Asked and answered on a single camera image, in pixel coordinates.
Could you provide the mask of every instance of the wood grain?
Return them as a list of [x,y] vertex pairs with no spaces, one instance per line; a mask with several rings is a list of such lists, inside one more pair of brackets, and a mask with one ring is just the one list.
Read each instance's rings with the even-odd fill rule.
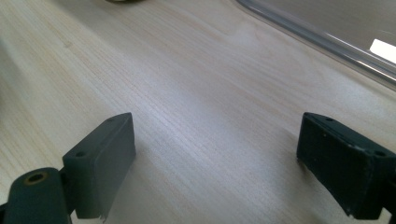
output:
[[302,114],[396,150],[394,91],[233,1],[0,2],[0,203],[127,111],[137,157],[107,223],[359,223],[297,163]]

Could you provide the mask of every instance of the light wood surface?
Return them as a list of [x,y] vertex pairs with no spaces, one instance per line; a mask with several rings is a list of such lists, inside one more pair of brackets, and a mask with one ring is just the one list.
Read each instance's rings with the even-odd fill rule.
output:
[[0,203],[127,111],[137,157],[107,223],[361,223],[297,163],[302,114],[396,150],[396,92],[232,0],[0,2]]

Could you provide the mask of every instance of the table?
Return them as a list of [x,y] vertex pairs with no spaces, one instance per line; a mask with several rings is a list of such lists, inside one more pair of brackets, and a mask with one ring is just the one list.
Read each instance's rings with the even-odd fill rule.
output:
[[395,91],[233,0],[0,3],[0,203],[128,111],[137,157],[107,223],[360,223],[297,162],[302,114],[396,150]]

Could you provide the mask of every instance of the dark object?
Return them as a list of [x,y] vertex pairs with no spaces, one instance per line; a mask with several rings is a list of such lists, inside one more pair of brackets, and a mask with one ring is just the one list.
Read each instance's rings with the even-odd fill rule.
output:
[[135,157],[130,113],[103,122],[67,152],[64,168],[42,168],[22,175],[0,206],[0,223],[71,223],[106,217]]
[[396,155],[342,123],[304,113],[297,157],[347,215],[378,219],[382,207],[396,212]]

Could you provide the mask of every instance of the wooden table surface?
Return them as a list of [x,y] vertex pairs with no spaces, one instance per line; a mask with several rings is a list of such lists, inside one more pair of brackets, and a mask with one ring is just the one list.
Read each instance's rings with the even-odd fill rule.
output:
[[389,219],[347,217],[295,152],[305,111],[396,150],[396,92],[235,1],[0,2],[0,203],[129,111],[137,157],[107,223]]

